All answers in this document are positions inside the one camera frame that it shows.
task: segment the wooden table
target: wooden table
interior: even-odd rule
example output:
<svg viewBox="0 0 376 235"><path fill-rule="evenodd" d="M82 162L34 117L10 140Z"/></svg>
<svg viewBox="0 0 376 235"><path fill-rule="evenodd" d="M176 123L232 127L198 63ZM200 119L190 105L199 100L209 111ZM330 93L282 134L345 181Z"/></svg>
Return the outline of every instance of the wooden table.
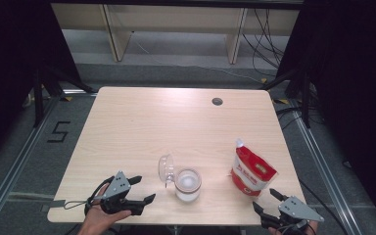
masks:
<svg viewBox="0 0 376 235"><path fill-rule="evenodd" d="M222 105L213 104L213 98ZM141 87L100 89L55 200L85 200L104 179L123 170L128 178L143 177L127 199L157 196L141 216L120 223L259 225L253 198L229 176L237 138L278 170L270 187L305 201L266 91ZM174 185L165 188L160 181L158 161L166 154L173 155L175 170L193 167L201 173L201 195L195 202L181 202ZM279 214L280 202L268 189L257 202L265 212ZM50 209L48 219L81 222L83 206Z"/></svg>

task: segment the gray floor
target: gray floor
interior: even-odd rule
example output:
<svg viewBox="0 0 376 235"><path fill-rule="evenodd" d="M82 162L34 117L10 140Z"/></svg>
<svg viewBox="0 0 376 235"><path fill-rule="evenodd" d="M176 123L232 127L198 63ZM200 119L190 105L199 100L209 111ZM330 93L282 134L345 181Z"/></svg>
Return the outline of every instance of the gray floor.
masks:
<svg viewBox="0 0 376 235"><path fill-rule="evenodd" d="M236 65L229 65L223 35L137 32L132 35L120 63L112 61L105 32L66 30L65 36L82 80L94 88L115 85L258 89L262 78L272 79L254 71L253 51L245 41L240 47ZM273 41L277 47L284 49L287 39L274 37ZM275 61L271 53L265 52L265 55ZM260 71L275 74L275 68L263 60L256 59L255 62ZM285 98L283 91L286 86L285 82L271 89L272 98ZM54 110L49 114L11 194L0 211L0 234L65 234L73 228L73 224L49 222L42 207L49 205L57 192L94 99L94 96L73 95L70 101L56 101ZM288 104L274 106L276 110L290 107ZM33 130L33 119L33 106L25 108L10 131L0 151L0 185ZM52 133L59 121L70 122L60 125L58 129L67 131L68 135L64 142L49 143L48 140L60 140L60 135ZM294 115L286 114L279 119L279 123L284 128L284 136L299 178L337 214L336 205L313 161ZM356 175L342 165L345 157L334 142L319 111L310 111L310 123L319 149L350 205L362 234L376 234L374 205ZM344 234L332 215L307 189L303 189L306 202L326 219L325 223L320 225L318 234ZM192 234L206 233L202 233L200 228ZM247 234L268 232L260 227L248 227Z"/></svg>

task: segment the human hand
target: human hand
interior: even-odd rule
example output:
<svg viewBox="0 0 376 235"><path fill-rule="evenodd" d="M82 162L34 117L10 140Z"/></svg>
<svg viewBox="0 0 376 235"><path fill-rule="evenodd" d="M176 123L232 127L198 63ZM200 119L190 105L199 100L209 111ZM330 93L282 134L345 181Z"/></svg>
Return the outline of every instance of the human hand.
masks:
<svg viewBox="0 0 376 235"><path fill-rule="evenodd" d="M317 221L310 221L308 225L311 228L308 226L307 229L305 230L305 234L306 235L315 235L316 231L317 231L317 227L318 227L318 222ZM268 228L268 232L271 235L282 235L281 232L277 231L275 228L272 228L272 227Z"/></svg>
<svg viewBox="0 0 376 235"><path fill-rule="evenodd" d="M105 193L109 184L104 185L97 196L101 196ZM116 221L129 217L131 211L120 211L113 214L105 213L100 205L100 200L95 200L93 207L88 211L83 224L81 225L78 235L100 235L104 231L108 230Z"/></svg>

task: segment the wire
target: wire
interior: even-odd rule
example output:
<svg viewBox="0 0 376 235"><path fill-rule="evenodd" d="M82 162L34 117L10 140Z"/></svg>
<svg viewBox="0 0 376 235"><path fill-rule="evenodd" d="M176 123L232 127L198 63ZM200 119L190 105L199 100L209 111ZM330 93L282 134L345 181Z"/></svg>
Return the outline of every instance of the wire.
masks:
<svg viewBox="0 0 376 235"><path fill-rule="evenodd" d="M70 209L76 208L78 206L81 206L81 205L83 205L85 203L86 203L86 201L69 201L69 202L66 202L63 205L63 208L64 208L64 210L70 210ZM76 205L71 206L71 207L67 207L68 204L76 204Z"/></svg>
<svg viewBox="0 0 376 235"><path fill-rule="evenodd" d="M324 207L331 215L332 217L335 219L335 221L337 221L338 225L340 225L341 229L343 230L343 232L348 235L348 232L347 230L345 229L343 223L340 221L340 219L322 202L322 200L300 179L298 178L299 182L304 185L304 187L307 189L307 191L309 191L309 193L311 195L313 195L313 197L322 205L322 207Z"/></svg>
<svg viewBox="0 0 376 235"><path fill-rule="evenodd" d="M297 120L299 118L301 118L302 116L299 116L299 117L295 117L293 118L291 121L289 121L285 126L282 127L282 130L284 130L286 127L288 127L294 120Z"/></svg>
<svg viewBox="0 0 376 235"><path fill-rule="evenodd" d="M316 232L315 232L315 230L312 228L312 226L310 226L310 224L308 224L307 225L307 227L309 227L310 228L310 230L312 230L312 232L313 232L313 235L316 235Z"/></svg>
<svg viewBox="0 0 376 235"><path fill-rule="evenodd" d="M230 71L227 71L227 70L221 70L221 69L216 69L216 68L210 68L210 67L201 67L201 66L181 66L181 65L178 65L178 64L174 64L174 63L164 63L164 62L161 62L161 61L158 61L157 59L154 58L154 56L148 51L146 50L145 48L143 48L138 42L136 42L136 44L140 47L140 49L142 49L146 54L150 55L152 60L155 61L156 63L158 64L161 64L161 65L166 65L166 66L176 66L176 67L183 67L183 68L200 68L200 69L205 69L205 70L211 70L211 71L222 71L222 72L225 72L229 75L233 75L233 76L238 76L238 77L243 77L243 78L247 78L247 79L251 79L255 82L258 82L260 84L264 84L263 82L253 78L253 77L250 77L250 76L245 76L245 75L240 75L240 74L236 74L236 73L233 73L233 72L230 72Z"/></svg>
<svg viewBox="0 0 376 235"><path fill-rule="evenodd" d="M264 49L266 49L270 52L277 53L277 54L280 54L281 56L283 56L284 52L282 50L280 50L279 48L277 48L276 46L274 46L273 41L271 40L270 25L269 25L269 22L268 22L268 16L269 16L269 13L270 13L269 11L270 11L269 9L266 9L266 22L264 23L264 26L263 26L262 23L261 23L261 20L259 18L257 9L255 9L255 15L256 15L256 18L258 19L258 24L260 25L260 28L261 28L261 37L260 38L262 38L264 36L266 38L267 42L270 44L270 47L272 49L270 50L269 48L266 48L262 44L260 44L260 45Z"/></svg>
<svg viewBox="0 0 376 235"><path fill-rule="evenodd" d="M270 64L271 66L275 67L275 68L279 68L279 66L277 66L276 64L274 64L272 61L270 61L269 59L267 59L267 57L265 57L259 50L258 50L258 47L259 45L257 45L256 47L252 45L252 43L250 43L249 39L247 39L246 35L243 34L243 37L244 39L246 39L247 43L252 47L252 49L254 50L254 53L253 53L253 59L255 58L255 55L258 54L262 59L264 59L268 64Z"/></svg>

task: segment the snack bag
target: snack bag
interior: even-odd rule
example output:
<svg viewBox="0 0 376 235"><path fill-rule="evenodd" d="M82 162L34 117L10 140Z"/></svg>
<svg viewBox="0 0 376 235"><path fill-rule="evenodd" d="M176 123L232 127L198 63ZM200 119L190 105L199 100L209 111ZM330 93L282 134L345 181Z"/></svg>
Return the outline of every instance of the snack bag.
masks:
<svg viewBox="0 0 376 235"><path fill-rule="evenodd" d="M277 171L267 161L244 146L241 139L237 140L236 153L231 169L234 184L244 194L258 196Z"/></svg>

